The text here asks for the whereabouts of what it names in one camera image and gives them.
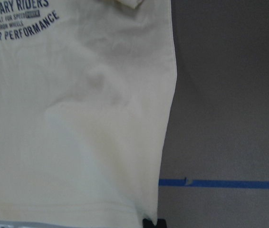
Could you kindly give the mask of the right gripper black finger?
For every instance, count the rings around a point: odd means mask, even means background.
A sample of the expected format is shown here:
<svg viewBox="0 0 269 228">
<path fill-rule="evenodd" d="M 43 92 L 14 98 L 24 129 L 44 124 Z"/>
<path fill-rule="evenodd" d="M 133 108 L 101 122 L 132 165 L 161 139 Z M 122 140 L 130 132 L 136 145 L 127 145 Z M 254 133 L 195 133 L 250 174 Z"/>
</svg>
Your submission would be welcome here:
<svg viewBox="0 0 269 228">
<path fill-rule="evenodd" d="M 143 228 L 166 228 L 166 220 L 158 219 L 156 224 L 154 224 L 149 219 L 143 219 Z"/>
</svg>

